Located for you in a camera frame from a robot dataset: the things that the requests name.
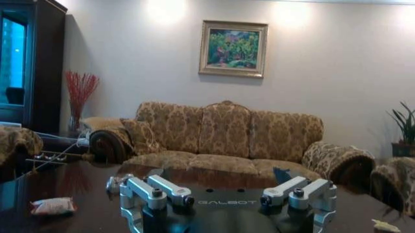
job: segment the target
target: floral patterned sofa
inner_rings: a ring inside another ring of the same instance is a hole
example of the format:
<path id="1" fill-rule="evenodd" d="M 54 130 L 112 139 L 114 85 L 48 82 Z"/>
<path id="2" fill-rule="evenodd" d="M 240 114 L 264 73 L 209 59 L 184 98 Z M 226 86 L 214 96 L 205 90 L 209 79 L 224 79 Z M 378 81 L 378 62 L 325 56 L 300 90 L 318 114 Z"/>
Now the floral patterned sofa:
<path id="1" fill-rule="evenodd" d="M 278 167 L 344 184 L 368 182 L 373 168 L 369 153 L 321 142 L 322 122 L 306 114 L 252 111 L 230 101 L 206 107 L 144 102 L 136 119 L 106 122 L 94 128 L 90 147 L 116 163 L 272 182 Z"/>
<path id="2" fill-rule="evenodd" d="M 415 217 L 415 158 L 388 159 L 370 172 L 370 194 Z"/>

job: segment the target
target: small wrapper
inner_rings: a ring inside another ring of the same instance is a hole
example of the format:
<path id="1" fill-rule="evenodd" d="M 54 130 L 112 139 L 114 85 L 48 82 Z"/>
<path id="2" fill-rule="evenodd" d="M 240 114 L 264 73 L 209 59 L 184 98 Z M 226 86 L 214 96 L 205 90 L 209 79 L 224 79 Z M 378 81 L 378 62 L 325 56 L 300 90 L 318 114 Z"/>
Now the small wrapper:
<path id="1" fill-rule="evenodd" d="M 60 215 L 65 213 L 73 213 L 76 211 L 76 205 L 72 198 L 52 198 L 30 202 L 32 215 Z"/>
<path id="2" fill-rule="evenodd" d="M 392 226 L 386 222 L 381 222 L 374 219 L 372 219 L 372 221 L 374 222 L 374 226 L 373 226 L 374 233 L 400 233 L 399 228 Z"/>

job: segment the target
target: wall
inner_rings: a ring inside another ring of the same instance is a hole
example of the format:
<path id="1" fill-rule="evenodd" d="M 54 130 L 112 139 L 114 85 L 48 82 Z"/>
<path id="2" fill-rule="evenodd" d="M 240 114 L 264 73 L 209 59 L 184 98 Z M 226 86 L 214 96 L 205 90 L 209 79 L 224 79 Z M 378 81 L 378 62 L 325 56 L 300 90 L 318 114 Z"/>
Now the wall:
<path id="1" fill-rule="evenodd" d="M 133 117 L 158 100 L 321 117 L 324 140 L 390 155 L 385 110 L 415 107 L 415 6 L 253 0 L 60 0 L 65 70 L 101 78 L 84 117 Z M 197 75 L 201 21 L 269 24 L 262 80 Z M 61 128 L 69 117 L 62 89 Z"/>

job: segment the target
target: picture frame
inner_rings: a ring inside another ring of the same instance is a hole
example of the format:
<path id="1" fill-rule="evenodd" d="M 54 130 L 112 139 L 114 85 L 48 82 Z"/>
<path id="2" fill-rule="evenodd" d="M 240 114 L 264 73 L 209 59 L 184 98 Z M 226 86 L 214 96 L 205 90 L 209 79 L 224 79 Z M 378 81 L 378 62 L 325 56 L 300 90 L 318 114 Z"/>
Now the picture frame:
<path id="1" fill-rule="evenodd" d="M 202 21 L 198 74 L 264 77 L 268 24 Z"/>

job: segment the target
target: glass cabinet door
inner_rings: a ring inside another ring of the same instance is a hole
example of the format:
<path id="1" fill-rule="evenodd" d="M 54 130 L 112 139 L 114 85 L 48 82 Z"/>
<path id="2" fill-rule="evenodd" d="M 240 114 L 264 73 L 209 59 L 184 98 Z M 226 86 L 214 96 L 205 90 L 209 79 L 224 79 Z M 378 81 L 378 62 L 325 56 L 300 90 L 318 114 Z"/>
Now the glass cabinet door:
<path id="1" fill-rule="evenodd" d="M 26 18 L 2 11 L 1 19 L 0 103 L 22 105 Z"/>

